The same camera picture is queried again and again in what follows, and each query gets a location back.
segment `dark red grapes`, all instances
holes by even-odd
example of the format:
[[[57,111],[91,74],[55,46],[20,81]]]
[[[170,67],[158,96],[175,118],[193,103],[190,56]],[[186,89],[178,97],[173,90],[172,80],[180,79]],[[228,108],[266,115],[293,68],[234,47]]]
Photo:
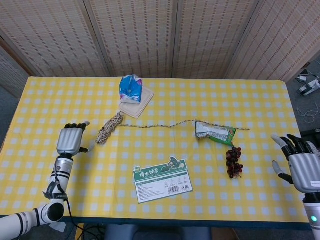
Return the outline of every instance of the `dark red grapes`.
[[[231,179],[236,179],[242,173],[243,165],[239,164],[239,158],[241,157],[241,147],[232,147],[232,150],[226,152],[226,166],[228,167],[228,175]]]

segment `crumpled packet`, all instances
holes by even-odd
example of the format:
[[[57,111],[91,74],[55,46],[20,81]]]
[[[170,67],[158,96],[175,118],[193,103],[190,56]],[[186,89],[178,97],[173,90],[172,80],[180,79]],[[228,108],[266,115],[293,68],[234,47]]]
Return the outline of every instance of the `crumpled packet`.
[[[142,79],[137,75],[127,75],[121,79],[120,100],[122,103],[140,104],[142,95]]]
[[[211,126],[203,122],[195,123],[195,136],[198,139],[209,138],[217,143],[233,147],[233,139],[236,129],[230,126]]]

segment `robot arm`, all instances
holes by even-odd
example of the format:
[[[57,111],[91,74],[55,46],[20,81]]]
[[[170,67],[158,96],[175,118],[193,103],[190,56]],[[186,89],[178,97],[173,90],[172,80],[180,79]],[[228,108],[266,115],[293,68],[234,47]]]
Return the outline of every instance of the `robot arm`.
[[[272,161],[273,170],[280,178],[305,194],[303,205],[314,238],[320,240],[320,158],[307,142],[290,134],[287,136],[294,144],[286,137],[271,137],[281,147],[288,161],[291,176],[285,174],[276,161]]]
[[[56,148],[60,155],[55,160],[50,184],[43,193],[50,203],[35,208],[33,211],[0,218],[0,240],[18,238],[35,226],[51,224],[63,217],[64,201],[68,199],[66,190],[74,163],[72,157],[78,153],[88,152],[88,149],[80,145],[83,132],[89,124],[89,122],[67,124],[61,130]]]

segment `barcode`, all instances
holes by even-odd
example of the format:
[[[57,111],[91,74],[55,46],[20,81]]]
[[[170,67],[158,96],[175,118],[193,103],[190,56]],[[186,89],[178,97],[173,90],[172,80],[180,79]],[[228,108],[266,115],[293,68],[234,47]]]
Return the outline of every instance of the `barcode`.
[[[177,193],[179,192],[179,187],[178,186],[169,187],[168,191],[169,191],[169,194]]]

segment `green package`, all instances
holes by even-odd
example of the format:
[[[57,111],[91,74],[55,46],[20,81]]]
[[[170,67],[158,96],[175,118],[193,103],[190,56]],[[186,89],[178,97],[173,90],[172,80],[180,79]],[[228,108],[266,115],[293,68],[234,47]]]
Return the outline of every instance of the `green package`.
[[[195,123],[195,136],[198,139],[209,138],[217,143],[234,146],[236,129],[229,126],[211,126],[203,122]]]

